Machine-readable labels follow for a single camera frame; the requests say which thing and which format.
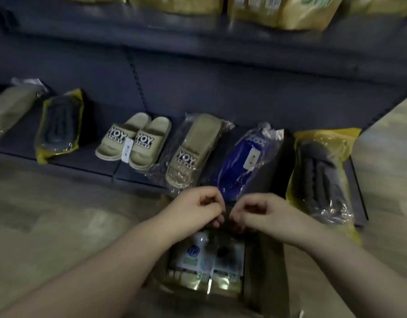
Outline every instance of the forearm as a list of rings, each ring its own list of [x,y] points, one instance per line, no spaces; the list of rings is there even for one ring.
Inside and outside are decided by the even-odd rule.
[[[300,247],[319,264],[357,317],[407,317],[407,280],[319,223]]]
[[[161,227],[158,217],[142,222],[0,317],[121,317],[154,263],[171,245]]]

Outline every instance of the left hand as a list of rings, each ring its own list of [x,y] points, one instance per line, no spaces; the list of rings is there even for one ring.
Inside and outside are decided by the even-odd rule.
[[[172,243],[184,240],[206,224],[215,228],[224,222],[225,203],[216,187],[194,187],[183,191],[157,217]]]

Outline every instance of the person's left arm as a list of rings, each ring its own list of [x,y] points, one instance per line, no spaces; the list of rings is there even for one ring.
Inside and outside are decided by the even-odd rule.
[[[105,250],[0,312],[0,318],[121,317],[159,257],[174,243],[224,218],[215,187],[180,194]]]

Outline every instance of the floor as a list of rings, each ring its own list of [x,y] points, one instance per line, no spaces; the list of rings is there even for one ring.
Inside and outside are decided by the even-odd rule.
[[[352,157],[370,216],[364,248],[407,277],[407,100],[359,138]],[[151,217],[158,203],[0,164],[0,308]],[[285,254],[293,317],[300,309],[308,318],[353,317],[311,258],[292,247]],[[161,302],[142,292],[134,316],[162,316]],[[191,317],[187,305],[177,309],[173,317]]]

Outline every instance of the person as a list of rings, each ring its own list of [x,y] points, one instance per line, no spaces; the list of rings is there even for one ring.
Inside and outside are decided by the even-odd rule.
[[[181,193],[112,245],[0,312],[0,318],[121,317],[158,258],[208,223],[224,222],[215,187]],[[407,317],[407,280],[360,246],[274,194],[243,196],[230,218],[296,246],[318,263],[357,317]]]

